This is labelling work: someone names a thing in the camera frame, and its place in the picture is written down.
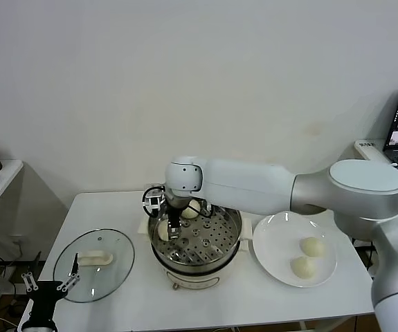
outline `floor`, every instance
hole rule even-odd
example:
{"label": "floor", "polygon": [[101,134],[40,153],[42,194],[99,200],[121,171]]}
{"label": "floor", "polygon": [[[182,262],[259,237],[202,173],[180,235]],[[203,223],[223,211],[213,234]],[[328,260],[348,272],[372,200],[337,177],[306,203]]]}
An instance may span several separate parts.
{"label": "floor", "polygon": [[[15,274],[12,276],[11,281],[14,283],[21,283],[20,275],[26,271],[26,268],[19,267],[16,269]],[[18,324],[20,322],[21,314],[24,311],[27,303],[26,297],[17,297],[16,302],[11,303],[13,300],[12,296],[3,296],[0,300],[0,317]],[[307,322],[307,328],[314,328],[317,322]],[[334,332],[354,332],[355,318],[350,318],[342,325],[334,329]],[[263,325],[263,326],[245,326],[240,327],[241,332],[285,332],[285,331],[296,331],[300,330],[298,323],[287,323],[287,324],[274,324],[274,325]],[[12,330],[12,326],[8,323],[0,321],[0,332],[8,332]],[[195,332],[213,332],[213,330],[196,330]],[[219,332],[230,332],[230,329],[220,329]],[[374,315],[360,316],[357,319],[357,326],[355,332],[380,332],[379,325]]]}

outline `pot lid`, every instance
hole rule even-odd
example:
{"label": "pot lid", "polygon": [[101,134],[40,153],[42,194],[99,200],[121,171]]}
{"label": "pot lid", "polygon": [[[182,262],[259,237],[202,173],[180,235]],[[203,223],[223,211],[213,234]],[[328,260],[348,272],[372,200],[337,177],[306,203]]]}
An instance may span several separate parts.
{"label": "pot lid", "polygon": [[93,302],[114,292],[128,277],[134,246],[125,234],[111,229],[92,230],[70,243],[60,254],[53,279],[66,281],[78,256],[80,280],[65,297],[72,302]]}

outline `white wall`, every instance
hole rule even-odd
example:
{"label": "white wall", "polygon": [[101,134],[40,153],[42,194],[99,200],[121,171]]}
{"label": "white wall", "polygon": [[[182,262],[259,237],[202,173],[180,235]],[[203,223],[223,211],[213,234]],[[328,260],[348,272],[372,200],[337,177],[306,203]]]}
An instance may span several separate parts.
{"label": "white wall", "polygon": [[0,152],[66,205],[179,154],[327,166],[397,94],[398,1],[0,1]]}

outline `cable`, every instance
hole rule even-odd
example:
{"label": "cable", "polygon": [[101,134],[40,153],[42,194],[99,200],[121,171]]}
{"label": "cable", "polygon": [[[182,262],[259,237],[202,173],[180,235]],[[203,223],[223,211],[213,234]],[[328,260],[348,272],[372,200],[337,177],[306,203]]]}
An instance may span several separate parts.
{"label": "cable", "polygon": [[357,318],[359,318],[358,316],[356,316],[356,320],[354,322],[354,332],[357,331]]}
{"label": "cable", "polygon": [[371,267],[371,264],[372,264],[372,253],[374,252],[374,250],[373,249],[371,249],[371,252],[370,252],[370,258],[368,259],[368,264],[367,264],[367,266],[366,266],[366,270],[369,270],[370,269],[370,267]]}
{"label": "cable", "polygon": [[2,322],[7,322],[7,323],[13,325],[14,327],[18,327],[16,324],[10,322],[9,320],[6,320],[5,318],[0,317],[0,320],[1,320]]}
{"label": "cable", "polygon": [[[6,269],[9,268],[11,265],[13,265],[16,262],[16,260],[21,259],[22,256],[24,255],[23,250],[21,249],[21,244],[17,243],[17,245],[19,246],[19,256],[17,258],[15,258],[13,261],[11,261],[7,266],[4,267],[4,269],[3,269],[3,278],[5,278],[5,276],[6,276]],[[3,259],[2,257],[0,257],[0,261],[2,261],[4,264],[6,263],[5,259]],[[0,308],[0,311],[5,310],[5,309],[9,308],[10,306],[12,306],[13,304],[16,303],[16,296],[17,296],[16,286],[11,281],[9,281],[9,282],[12,284],[12,288],[14,290],[14,294],[13,294],[14,296],[12,298],[11,303],[9,303],[8,305],[3,306],[2,308]]]}

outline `dough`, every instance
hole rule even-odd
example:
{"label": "dough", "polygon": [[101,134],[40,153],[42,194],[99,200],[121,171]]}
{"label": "dough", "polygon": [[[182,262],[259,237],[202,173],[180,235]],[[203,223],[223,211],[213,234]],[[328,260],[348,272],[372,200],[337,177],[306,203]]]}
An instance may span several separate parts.
{"label": "dough", "polygon": [[[200,203],[194,199],[191,200],[189,206],[192,206],[197,211],[200,211]],[[185,219],[194,219],[197,218],[198,215],[199,214],[197,212],[191,210],[188,207],[184,211],[182,211],[182,217]]]}
{"label": "dough", "polygon": [[159,223],[157,227],[157,232],[159,234],[159,238],[162,241],[169,241],[168,238],[168,219],[164,219]]}
{"label": "dough", "polygon": [[291,269],[296,276],[302,279],[312,278],[316,274],[316,265],[308,257],[299,257],[291,260]]}
{"label": "dough", "polygon": [[324,257],[326,252],[325,244],[316,237],[301,239],[300,249],[310,257]]}

